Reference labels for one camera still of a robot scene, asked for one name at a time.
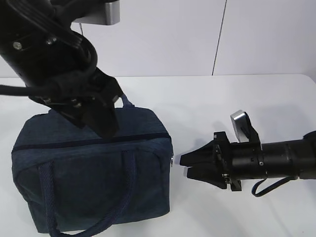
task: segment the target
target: blue bag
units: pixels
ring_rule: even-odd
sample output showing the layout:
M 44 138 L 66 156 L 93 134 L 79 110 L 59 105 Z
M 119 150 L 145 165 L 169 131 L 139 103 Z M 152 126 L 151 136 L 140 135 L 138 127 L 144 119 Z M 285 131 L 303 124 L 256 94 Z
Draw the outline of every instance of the blue bag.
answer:
M 120 130 L 108 140 L 53 110 L 25 123 L 12 172 L 39 233 L 91 237 L 169 212 L 171 138 L 154 112 L 123 102 Z

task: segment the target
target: blue handle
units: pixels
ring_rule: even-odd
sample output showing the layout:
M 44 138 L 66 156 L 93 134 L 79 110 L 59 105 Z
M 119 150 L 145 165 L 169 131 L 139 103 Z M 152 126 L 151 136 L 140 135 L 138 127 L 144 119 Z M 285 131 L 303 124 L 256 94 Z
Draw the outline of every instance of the blue handle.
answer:
M 123 102 L 123 108 L 128 108 L 128 107 L 135 107 L 127 98 L 125 94 L 121 96 L 122 102 Z
M 76 235 L 64 234 L 57 229 L 57 221 L 55 217 L 53 162 L 44 163 L 39 167 L 39 178 L 45 203 L 47 227 L 51 237 L 91 237 L 105 231 L 117 220 L 117 218 L 128 207 L 136 182 L 136 161 L 134 152 L 124 152 L 123 159 L 124 169 L 127 173 L 126 193 L 123 195 L 119 204 L 112 208 L 112 210 L 107 213 L 103 219 L 86 231 Z

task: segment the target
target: screw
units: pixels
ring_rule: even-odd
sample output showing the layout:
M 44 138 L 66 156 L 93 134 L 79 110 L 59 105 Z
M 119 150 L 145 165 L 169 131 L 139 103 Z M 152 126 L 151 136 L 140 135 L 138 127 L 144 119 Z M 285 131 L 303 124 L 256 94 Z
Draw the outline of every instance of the screw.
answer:
M 14 42 L 13 43 L 13 48 L 16 50 L 21 50 L 22 49 L 22 44 L 20 42 Z
M 44 101 L 46 104 L 51 103 L 51 99 L 50 99 L 50 98 L 44 98 L 43 101 Z
M 75 108 L 80 108 L 82 106 L 82 103 L 77 103 L 74 105 Z
M 48 45 L 52 45 L 52 44 L 55 43 L 56 41 L 57 41 L 57 38 L 52 37 L 52 38 L 49 38 L 49 39 L 46 41 L 46 43 L 47 43 Z

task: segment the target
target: white tabletop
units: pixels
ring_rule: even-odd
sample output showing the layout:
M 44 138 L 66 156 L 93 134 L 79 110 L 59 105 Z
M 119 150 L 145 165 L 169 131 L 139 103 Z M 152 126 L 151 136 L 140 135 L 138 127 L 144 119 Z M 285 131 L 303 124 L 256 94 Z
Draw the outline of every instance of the white tabletop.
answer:
M 316 85 L 303 75 L 119 78 L 130 100 L 154 110 L 173 139 L 176 159 L 208 143 L 216 131 L 237 141 L 230 114 L 243 109 L 263 143 L 301 139 L 316 130 Z M 20 84 L 19 79 L 0 83 Z M 0 236 L 37 234 L 11 175 L 10 151 L 26 119 L 48 109 L 26 98 L 0 97 Z M 313 237 L 316 180 L 292 181 L 262 198 L 256 181 L 231 192 L 189 180 L 171 169 L 171 212 L 116 225 L 105 237 Z

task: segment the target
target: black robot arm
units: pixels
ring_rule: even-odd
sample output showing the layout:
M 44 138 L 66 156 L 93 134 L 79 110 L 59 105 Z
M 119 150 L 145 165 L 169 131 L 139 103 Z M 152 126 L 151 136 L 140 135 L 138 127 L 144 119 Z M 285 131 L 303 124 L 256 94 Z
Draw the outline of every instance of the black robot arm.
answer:
M 241 191 L 241 180 L 263 179 L 253 187 L 256 197 L 297 178 L 316 179 L 316 131 L 302 140 L 261 144 L 246 112 L 231 118 L 239 143 L 230 143 L 225 132 L 214 133 L 212 142 L 181 157 L 188 178 L 221 189 L 230 184 L 232 191 Z M 283 179 L 257 193 L 268 178 Z
M 0 94 L 29 96 L 101 137 L 118 130 L 117 80 L 97 68 L 97 53 L 71 23 L 104 0 L 0 0 L 0 55 L 27 87 Z

